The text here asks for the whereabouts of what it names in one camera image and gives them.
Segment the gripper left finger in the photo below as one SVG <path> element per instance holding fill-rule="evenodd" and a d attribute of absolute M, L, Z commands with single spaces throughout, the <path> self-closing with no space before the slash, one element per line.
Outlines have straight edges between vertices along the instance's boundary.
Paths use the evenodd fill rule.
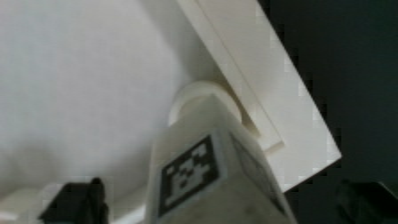
<path fill-rule="evenodd" d="M 64 185 L 39 220 L 43 224 L 108 224 L 105 184 L 100 178 L 89 183 Z"/>

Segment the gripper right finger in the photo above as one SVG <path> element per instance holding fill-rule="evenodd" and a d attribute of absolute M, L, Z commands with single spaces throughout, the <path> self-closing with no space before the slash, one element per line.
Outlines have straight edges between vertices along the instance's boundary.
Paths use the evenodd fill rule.
<path fill-rule="evenodd" d="M 398 224 L 398 183 L 341 181 L 338 224 Z"/>

